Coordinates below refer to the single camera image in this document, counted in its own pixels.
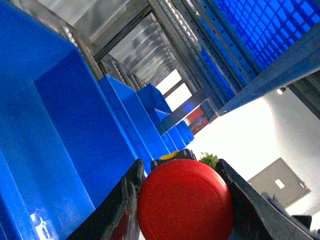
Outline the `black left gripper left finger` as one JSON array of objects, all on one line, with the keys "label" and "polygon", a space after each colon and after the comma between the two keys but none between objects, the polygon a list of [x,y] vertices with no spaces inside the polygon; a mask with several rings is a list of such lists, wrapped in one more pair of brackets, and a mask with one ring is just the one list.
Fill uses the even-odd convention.
[{"label": "black left gripper left finger", "polygon": [[138,240],[138,198],[145,179],[144,163],[137,159],[101,205],[68,240]]}]

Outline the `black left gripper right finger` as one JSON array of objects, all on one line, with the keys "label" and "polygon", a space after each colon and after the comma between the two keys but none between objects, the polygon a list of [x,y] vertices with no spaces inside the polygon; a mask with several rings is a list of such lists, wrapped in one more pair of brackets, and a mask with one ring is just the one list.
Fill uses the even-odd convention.
[{"label": "black left gripper right finger", "polygon": [[271,197],[262,196],[224,159],[215,170],[227,184],[234,219],[230,240],[314,240],[315,235]]}]

